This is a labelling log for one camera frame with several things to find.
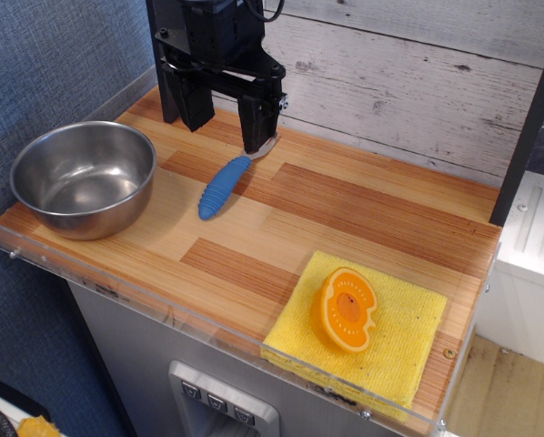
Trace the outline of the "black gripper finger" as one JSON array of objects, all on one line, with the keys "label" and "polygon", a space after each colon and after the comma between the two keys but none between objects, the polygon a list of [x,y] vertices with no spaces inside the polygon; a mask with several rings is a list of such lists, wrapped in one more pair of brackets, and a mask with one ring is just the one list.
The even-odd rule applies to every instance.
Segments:
[{"label": "black gripper finger", "polygon": [[191,132],[197,131],[215,115],[211,89],[200,81],[197,71],[176,68],[167,61],[162,69],[180,118]]},{"label": "black gripper finger", "polygon": [[287,105],[286,98],[280,79],[255,79],[237,100],[247,154],[257,153],[276,134],[278,117]]}]

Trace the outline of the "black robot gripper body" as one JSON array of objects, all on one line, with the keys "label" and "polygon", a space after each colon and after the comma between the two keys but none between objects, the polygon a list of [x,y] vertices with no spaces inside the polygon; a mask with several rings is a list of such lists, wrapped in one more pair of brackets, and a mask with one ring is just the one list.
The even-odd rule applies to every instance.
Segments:
[{"label": "black robot gripper body", "polygon": [[161,66],[184,84],[221,94],[280,94],[286,69],[263,48],[266,16],[262,1],[182,1],[184,28],[162,28],[156,41]]}]

